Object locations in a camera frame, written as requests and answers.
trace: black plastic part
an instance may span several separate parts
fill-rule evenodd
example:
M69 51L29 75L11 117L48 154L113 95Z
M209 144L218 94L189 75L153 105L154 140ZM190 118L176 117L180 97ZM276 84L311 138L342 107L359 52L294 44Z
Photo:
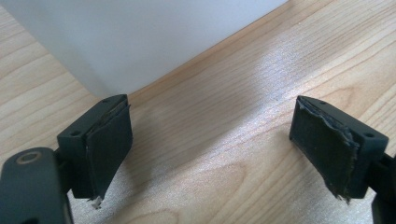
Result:
M345 198L363 198L365 176L380 161L388 138L343 111L317 99L298 96L290 140L314 164L328 189Z
M61 159L59 150L55 151L56 161L58 163L58 171L61 178L61 186L63 193L67 193L72 188L75 171L70 161L64 161Z
M126 95L95 105L58 135L60 160L73 167L76 198L105 198L105 193L132 145Z
M37 147L9 158L0 179L0 223L72 223L56 158Z
M377 193L377 197L387 203L396 204L396 185L392 181L392 177L396 176L396 173L391 169L393 163L395 160L385 154L381 161L370 165L365 181Z
M383 200L379 195L375 196L372 203L374 224L395 224L396 206Z

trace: round hole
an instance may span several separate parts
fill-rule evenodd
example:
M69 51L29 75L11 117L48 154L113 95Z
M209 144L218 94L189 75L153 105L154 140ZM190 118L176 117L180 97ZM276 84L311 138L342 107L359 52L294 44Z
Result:
M80 134L79 131L73 131L72 133L70 133L70 135L72 135L72 136L77 136L77 135L79 135L79 134Z
M366 135L367 137L374 137L372 133L365 133L364 135Z
M39 151L28 152L17 158L17 164L24 165L30 162L34 162L40 159L40 157L41 157L41 152Z

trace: black plastic bracket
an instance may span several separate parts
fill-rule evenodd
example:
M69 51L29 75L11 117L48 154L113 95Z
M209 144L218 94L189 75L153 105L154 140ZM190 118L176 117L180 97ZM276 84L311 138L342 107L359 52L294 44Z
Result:
M396 161L385 154L389 139L384 134L326 102L298 96L290 140L335 197L347 202L361 199L370 187L377 193L372 206L375 223L396 223L386 219L389 212L383 209L396 213Z
M132 146L126 95L96 104L58 135L59 148L9 158L0 179L0 223L73 223L67 191L98 200Z

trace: black clamp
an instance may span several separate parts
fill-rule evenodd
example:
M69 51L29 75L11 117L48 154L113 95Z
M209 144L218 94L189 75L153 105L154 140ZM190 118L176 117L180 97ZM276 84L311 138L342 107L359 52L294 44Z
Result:
M361 199L370 187L374 223L396 223L396 160L385 153L384 134L326 102L298 96L290 140L335 197Z
M0 179L0 223L73 223L67 191L99 206L132 146L126 95L96 104L58 135L59 148L9 158Z

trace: wooden table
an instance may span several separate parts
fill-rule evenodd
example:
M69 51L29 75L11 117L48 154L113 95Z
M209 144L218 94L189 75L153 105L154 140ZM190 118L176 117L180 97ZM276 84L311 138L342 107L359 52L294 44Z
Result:
M369 191L336 200L288 139L298 94L390 138L396 152L396 1L296 1L129 96L133 151L102 209L76 223L371 223ZM0 8L0 165L99 99Z

